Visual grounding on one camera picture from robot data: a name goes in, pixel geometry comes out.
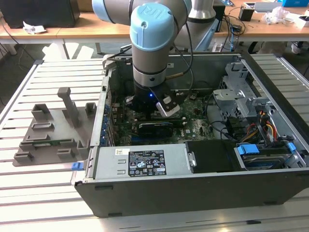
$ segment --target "yellow wire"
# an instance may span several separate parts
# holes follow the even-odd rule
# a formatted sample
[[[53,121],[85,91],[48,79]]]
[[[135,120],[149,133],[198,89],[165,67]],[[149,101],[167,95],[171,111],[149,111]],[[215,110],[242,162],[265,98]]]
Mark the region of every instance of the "yellow wire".
[[[254,132],[253,132],[252,134],[250,134],[248,137],[244,138],[244,139],[242,140],[242,142],[245,142],[246,140],[252,138],[254,135],[256,135],[256,134],[258,133],[258,131],[259,131],[259,130],[254,131]]]
[[[266,124],[270,129],[271,129],[271,132],[272,132],[272,136],[274,137],[275,136],[275,133],[274,133],[274,129],[272,128],[272,126],[271,125],[269,125],[269,124]]]

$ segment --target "sticker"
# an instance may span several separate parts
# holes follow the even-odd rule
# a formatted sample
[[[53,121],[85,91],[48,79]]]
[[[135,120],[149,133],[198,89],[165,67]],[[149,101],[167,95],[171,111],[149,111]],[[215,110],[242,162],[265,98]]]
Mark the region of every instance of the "sticker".
[[[128,155],[130,152],[130,149],[129,148],[126,148],[126,149],[116,149],[115,150],[115,155],[116,156],[119,156],[119,155]]]
[[[129,176],[166,175],[163,150],[131,151],[129,154]]]

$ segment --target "warning label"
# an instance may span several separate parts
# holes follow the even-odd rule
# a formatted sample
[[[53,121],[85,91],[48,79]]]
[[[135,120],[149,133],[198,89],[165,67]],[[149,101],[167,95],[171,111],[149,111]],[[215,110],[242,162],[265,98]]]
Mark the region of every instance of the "warning label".
[[[164,151],[129,152],[129,176],[166,175]]]

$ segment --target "blue tab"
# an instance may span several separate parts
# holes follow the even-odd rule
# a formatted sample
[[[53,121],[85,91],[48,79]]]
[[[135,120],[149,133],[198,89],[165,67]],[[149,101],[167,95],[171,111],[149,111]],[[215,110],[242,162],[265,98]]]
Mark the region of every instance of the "blue tab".
[[[288,143],[288,148],[290,149],[292,153],[295,153],[296,147],[293,143]]]
[[[245,154],[245,150],[242,149],[241,146],[237,147],[237,150],[238,150],[238,152],[239,152],[239,154],[240,154],[241,156]]]
[[[71,167],[72,171],[82,171],[84,170],[84,163],[80,163],[80,162],[75,162],[72,164]]]
[[[242,148],[245,150],[246,154],[258,154],[260,153],[259,149],[255,144],[244,144],[241,145]]]
[[[255,144],[242,144],[237,147],[237,150],[240,155],[249,155],[249,154],[259,154],[260,151]]]

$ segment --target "light blue joint cap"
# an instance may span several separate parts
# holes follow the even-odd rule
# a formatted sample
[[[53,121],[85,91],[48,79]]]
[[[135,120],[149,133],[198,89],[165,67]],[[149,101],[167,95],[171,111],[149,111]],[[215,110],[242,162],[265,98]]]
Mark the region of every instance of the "light blue joint cap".
[[[190,12],[191,12],[191,9],[192,9],[192,2],[191,2],[191,0],[183,0],[183,1],[184,1],[185,5],[186,5],[186,7],[187,7],[188,16],[189,16],[189,14],[190,14]]]
[[[130,38],[134,46],[146,52],[160,50],[174,35],[174,17],[170,9],[159,3],[146,3],[131,15]]]
[[[92,0],[92,9],[99,19],[112,23],[110,17],[107,14],[104,0]]]

